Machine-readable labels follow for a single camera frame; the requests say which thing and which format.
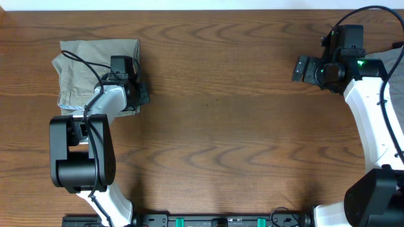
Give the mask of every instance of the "green tape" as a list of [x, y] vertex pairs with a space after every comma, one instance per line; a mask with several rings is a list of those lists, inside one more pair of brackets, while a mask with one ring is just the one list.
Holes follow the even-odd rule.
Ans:
[[175, 227], [184, 227], [185, 226], [184, 218], [177, 218], [175, 220]]
[[258, 227], [266, 227], [266, 219], [258, 218]]

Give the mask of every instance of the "robotic arm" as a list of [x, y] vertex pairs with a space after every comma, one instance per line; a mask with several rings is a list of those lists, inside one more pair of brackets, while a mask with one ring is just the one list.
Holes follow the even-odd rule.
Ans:
[[[404, 226], [402, 153], [397, 151], [385, 118], [399, 147], [404, 146], [404, 135], [389, 97], [389, 74], [381, 60], [364, 58], [363, 26], [338, 24], [322, 39], [321, 45], [325, 47], [322, 58], [301, 55], [292, 80], [343, 95], [353, 113], [364, 148], [366, 175], [347, 191], [343, 202], [317, 206], [310, 212], [275, 210], [269, 216], [136, 214], [132, 203], [114, 183], [116, 161], [109, 125], [120, 111], [138, 108], [150, 99], [134, 73], [132, 59], [112, 56], [111, 73], [95, 86], [95, 94], [87, 103], [91, 108], [50, 121], [50, 166], [54, 185], [78, 194], [99, 215], [66, 217], [62, 226]], [[87, 116], [89, 127], [85, 125], [83, 114]], [[94, 142], [90, 138], [89, 143], [90, 134], [94, 135]], [[88, 143], [88, 152], [69, 152], [69, 146], [80, 143]]]

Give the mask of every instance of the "wooden tabletop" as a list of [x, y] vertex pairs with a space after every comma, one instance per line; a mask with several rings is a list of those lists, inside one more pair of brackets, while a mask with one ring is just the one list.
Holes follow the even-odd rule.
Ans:
[[[341, 201], [364, 174], [340, 95], [291, 81], [300, 54], [348, 11], [0, 13], [0, 225], [60, 226], [91, 207], [51, 182], [51, 64], [61, 40], [138, 38], [151, 103], [111, 126], [115, 181], [141, 212], [263, 213]], [[368, 52], [402, 40], [366, 11]]]

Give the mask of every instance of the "wall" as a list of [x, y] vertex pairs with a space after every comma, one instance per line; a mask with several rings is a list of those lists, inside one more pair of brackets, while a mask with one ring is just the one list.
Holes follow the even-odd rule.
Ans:
[[404, 8], [404, 0], [0, 0], [6, 11]]

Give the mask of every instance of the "cloth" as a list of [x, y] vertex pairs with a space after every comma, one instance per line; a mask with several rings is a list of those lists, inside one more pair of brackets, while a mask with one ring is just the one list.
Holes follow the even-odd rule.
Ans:
[[[126, 55], [139, 60], [140, 46], [138, 40], [113, 39], [113, 40], [91, 40], [91, 41], [67, 41], [61, 42], [61, 50], [68, 50], [85, 61], [110, 66], [112, 55]], [[61, 108], [62, 115], [69, 115], [75, 110], [82, 109], [84, 104], [94, 94], [94, 86], [98, 80], [94, 74], [83, 63], [68, 59], [59, 54], [53, 61], [59, 74], [60, 93], [57, 104]], [[93, 66], [100, 77], [110, 70]], [[118, 116], [134, 115], [136, 111], [119, 112]]]
[[[393, 67], [397, 61], [402, 48], [388, 50], [386, 52], [380, 52], [375, 54], [368, 54], [365, 58], [369, 59], [381, 59], [387, 70]], [[390, 84], [390, 98], [393, 104], [394, 111], [396, 112], [398, 122], [402, 131], [404, 131], [404, 62], [401, 60], [393, 75], [389, 79]]]

